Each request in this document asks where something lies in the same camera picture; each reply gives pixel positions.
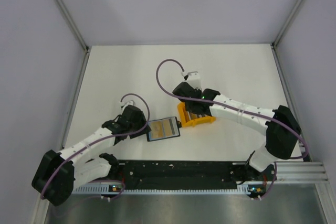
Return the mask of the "yellow plastic bin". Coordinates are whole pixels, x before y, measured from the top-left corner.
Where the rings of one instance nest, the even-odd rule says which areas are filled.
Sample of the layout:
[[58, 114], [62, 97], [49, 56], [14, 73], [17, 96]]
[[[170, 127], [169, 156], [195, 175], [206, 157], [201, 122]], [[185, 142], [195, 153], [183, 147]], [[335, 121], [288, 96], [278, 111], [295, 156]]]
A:
[[206, 116], [205, 118], [198, 120], [190, 120], [188, 111], [186, 110], [185, 103], [181, 102], [177, 106], [177, 110], [180, 116], [181, 126], [182, 127], [196, 127], [200, 124], [213, 123], [216, 121], [216, 117]]

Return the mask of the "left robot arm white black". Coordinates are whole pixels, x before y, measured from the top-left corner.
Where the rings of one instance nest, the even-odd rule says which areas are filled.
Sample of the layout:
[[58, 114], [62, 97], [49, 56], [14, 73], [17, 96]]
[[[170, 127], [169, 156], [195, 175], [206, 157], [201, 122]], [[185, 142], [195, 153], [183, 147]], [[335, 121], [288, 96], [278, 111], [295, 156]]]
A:
[[44, 154], [32, 181], [42, 200], [63, 204], [72, 192], [95, 180], [122, 178], [117, 158], [107, 150], [126, 138], [150, 132], [149, 115], [127, 104], [115, 119], [104, 122], [79, 143], [59, 152]]

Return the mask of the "black leather card holder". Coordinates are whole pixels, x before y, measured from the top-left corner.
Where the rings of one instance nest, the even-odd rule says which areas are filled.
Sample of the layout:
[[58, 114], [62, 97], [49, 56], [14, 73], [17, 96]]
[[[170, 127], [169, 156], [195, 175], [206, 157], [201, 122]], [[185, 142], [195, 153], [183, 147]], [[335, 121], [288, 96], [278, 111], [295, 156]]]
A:
[[148, 126], [151, 129], [150, 132], [146, 134], [148, 142], [161, 141], [181, 136], [180, 128], [182, 125], [175, 116], [150, 121]]

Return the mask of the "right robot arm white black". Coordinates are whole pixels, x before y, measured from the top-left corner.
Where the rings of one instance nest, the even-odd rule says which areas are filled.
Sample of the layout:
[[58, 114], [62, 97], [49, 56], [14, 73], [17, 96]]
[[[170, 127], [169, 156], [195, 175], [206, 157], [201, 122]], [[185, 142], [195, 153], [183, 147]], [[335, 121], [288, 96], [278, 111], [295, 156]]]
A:
[[186, 81], [173, 90], [173, 95], [184, 102], [189, 112], [235, 121], [266, 137], [265, 143], [253, 151], [247, 161], [245, 174], [248, 178], [256, 180], [271, 163], [291, 159], [301, 128], [288, 107], [255, 107], [235, 101], [216, 90], [193, 88]]

